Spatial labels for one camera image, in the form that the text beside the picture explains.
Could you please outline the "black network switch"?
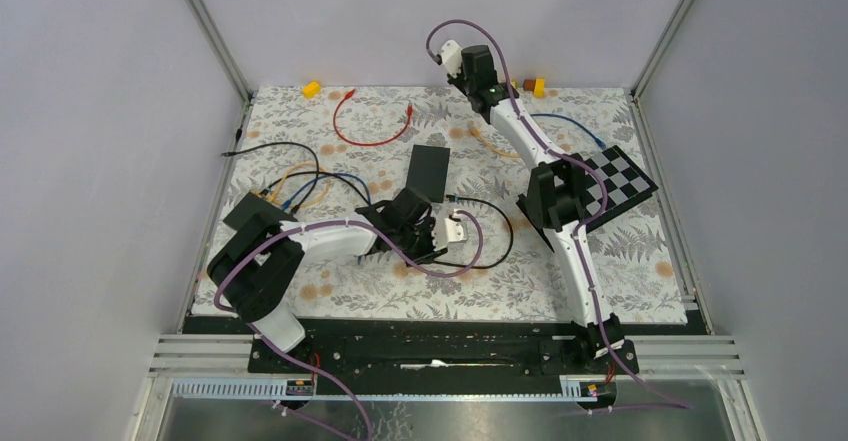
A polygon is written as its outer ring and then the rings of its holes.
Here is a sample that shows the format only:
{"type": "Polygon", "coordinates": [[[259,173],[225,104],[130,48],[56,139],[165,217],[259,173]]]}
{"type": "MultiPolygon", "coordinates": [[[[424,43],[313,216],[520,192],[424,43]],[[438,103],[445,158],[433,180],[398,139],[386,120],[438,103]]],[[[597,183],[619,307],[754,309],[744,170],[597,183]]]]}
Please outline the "black network switch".
{"type": "Polygon", "coordinates": [[[450,153],[446,147],[414,145],[406,187],[432,203],[441,203],[445,196],[450,153]]]}

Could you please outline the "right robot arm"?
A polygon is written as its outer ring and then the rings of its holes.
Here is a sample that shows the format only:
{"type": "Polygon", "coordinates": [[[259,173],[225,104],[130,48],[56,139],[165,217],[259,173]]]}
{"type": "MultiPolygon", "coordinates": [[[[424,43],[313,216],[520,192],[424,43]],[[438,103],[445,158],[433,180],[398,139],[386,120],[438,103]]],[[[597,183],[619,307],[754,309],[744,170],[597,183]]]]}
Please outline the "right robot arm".
{"type": "Polygon", "coordinates": [[[588,165],[563,153],[541,131],[516,98],[512,85],[499,80],[488,46],[463,48],[449,40],[436,59],[446,70],[449,84],[466,96],[475,113],[508,140],[530,171],[519,205],[555,253],[568,309],[577,326],[573,342],[575,363],[589,373],[601,371],[624,341],[621,334],[608,337],[607,331],[618,327],[618,318],[602,299],[588,253],[581,201],[588,165]]]}

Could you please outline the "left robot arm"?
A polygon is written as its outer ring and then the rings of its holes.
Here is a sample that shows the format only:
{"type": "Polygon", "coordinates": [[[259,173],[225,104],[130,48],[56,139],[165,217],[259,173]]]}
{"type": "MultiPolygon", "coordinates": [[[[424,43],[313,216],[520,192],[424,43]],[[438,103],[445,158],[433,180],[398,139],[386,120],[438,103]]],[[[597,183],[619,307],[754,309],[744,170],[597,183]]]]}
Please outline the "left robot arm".
{"type": "Polygon", "coordinates": [[[206,268],[217,287],[214,300],[269,340],[272,359],[288,372],[310,358],[305,329],[283,300],[302,266],[394,250],[408,263],[429,264],[464,236],[459,223],[436,218],[430,203],[408,188],[345,217],[312,223],[248,194],[224,222],[235,233],[206,268]]]}

